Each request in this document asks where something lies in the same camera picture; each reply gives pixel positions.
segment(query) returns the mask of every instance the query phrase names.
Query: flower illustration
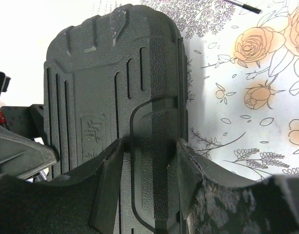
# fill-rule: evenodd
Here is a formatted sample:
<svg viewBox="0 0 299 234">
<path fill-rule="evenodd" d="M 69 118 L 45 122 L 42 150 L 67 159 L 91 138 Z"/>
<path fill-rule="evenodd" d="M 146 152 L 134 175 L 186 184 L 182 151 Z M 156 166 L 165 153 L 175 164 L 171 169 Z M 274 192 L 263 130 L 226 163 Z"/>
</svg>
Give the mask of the flower illustration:
<svg viewBox="0 0 299 234">
<path fill-rule="evenodd" d="M 289 141 L 294 145 L 299 145 L 299 119 L 294 119 L 289 123 Z"/>
<path fill-rule="evenodd" d="M 285 46 L 294 55 L 299 56 L 299 7 L 288 15 L 288 26 L 284 31 Z"/>
<path fill-rule="evenodd" d="M 272 109 L 268 104 L 270 96 L 283 92 L 284 90 L 275 91 L 271 89 L 270 84 L 267 85 L 266 83 L 267 81 L 265 85 L 260 84 L 257 87 L 247 88 L 248 91 L 244 97 L 246 107 L 251 110 L 257 110 L 267 104 L 268 107 Z"/>
<path fill-rule="evenodd" d="M 248 67 L 247 63 L 256 62 L 281 48 L 285 38 L 281 33 L 275 32 L 270 27 L 253 27 L 241 34 L 235 43 L 234 56 L 238 64 Z"/>
</svg>

